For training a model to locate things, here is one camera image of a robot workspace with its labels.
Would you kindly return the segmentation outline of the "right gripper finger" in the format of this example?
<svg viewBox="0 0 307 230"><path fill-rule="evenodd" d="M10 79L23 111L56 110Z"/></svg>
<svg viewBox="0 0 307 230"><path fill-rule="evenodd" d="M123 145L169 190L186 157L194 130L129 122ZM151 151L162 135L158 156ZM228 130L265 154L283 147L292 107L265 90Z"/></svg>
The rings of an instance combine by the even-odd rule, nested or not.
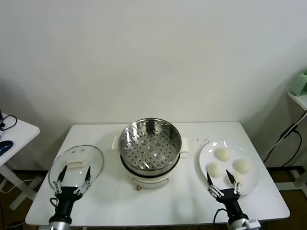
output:
<svg viewBox="0 0 307 230"><path fill-rule="evenodd" d="M208 181L208 192L214 198L221 198L223 196L223 192L221 192L212 182L210 175L207 173L207 181Z"/></svg>
<svg viewBox="0 0 307 230"><path fill-rule="evenodd" d="M228 170L226 170L226 173L227 173L229 182L231 183L232 188L234 189L234 194L239 195L240 194L240 182L237 182L235 177Z"/></svg>

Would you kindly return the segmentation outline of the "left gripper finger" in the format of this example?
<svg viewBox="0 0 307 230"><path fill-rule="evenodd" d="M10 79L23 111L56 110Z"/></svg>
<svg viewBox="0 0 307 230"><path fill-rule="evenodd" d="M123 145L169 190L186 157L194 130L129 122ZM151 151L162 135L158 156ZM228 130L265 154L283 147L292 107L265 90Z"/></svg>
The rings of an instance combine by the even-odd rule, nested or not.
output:
<svg viewBox="0 0 307 230"><path fill-rule="evenodd" d="M81 186L74 190L74 194L83 195L91 186L91 167L88 167L85 180Z"/></svg>
<svg viewBox="0 0 307 230"><path fill-rule="evenodd" d="M66 186L62 185L66 170L67 165L65 165L63 170L59 173L57 180L53 181L55 194L61 194L63 192L63 188L66 188Z"/></svg>

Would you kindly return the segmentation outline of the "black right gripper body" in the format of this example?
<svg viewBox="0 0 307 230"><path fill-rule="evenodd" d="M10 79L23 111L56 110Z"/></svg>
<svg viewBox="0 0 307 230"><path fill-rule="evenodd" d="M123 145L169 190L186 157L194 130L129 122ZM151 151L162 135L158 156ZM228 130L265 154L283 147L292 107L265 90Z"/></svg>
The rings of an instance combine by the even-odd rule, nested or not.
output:
<svg viewBox="0 0 307 230"><path fill-rule="evenodd" d="M217 201L224 204L228 215L228 222L235 222L240 219L248 219L248 216L243 213L238 203L240 195L234 194L234 189L223 189L221 192L224 195L217 197Z"/></svg>

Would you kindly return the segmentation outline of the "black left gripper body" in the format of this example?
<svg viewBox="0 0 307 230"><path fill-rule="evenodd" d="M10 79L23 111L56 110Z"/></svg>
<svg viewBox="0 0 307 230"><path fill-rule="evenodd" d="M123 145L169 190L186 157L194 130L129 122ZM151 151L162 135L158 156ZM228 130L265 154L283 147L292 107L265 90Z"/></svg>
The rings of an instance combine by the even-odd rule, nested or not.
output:
<svg viewBox="0 0 307 230"><path fill-rule="evenodd" d="M63 188L61 194L49 199L51 205L55 208L55 214L49 219L49 222L72 222L71 212L74 202L80 200L83 195L74 194L75 187Z"/></svg>

